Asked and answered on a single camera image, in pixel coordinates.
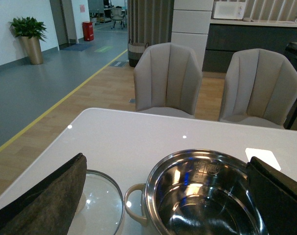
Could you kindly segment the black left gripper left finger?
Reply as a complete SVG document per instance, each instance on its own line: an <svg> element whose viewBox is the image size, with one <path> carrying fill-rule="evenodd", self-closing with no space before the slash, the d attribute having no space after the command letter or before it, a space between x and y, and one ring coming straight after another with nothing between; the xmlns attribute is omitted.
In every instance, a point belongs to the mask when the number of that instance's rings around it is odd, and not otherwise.
<svg viewBox="0 0 297 235"><path fill-rule="evenodd" d="M66 235L79 205L87 159L79 153L0 209L0 235Z"/></svg>

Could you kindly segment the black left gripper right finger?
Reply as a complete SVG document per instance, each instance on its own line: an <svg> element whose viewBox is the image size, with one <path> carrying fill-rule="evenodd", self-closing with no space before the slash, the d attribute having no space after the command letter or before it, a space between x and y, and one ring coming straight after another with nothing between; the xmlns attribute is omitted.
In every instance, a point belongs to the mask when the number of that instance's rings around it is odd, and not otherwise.
<svg viewBox="0 0 297 235"><path fill-rule="evenodd" d="M271 235L297 235L297 182L257 157L247 163L249 190Z"/></svg>

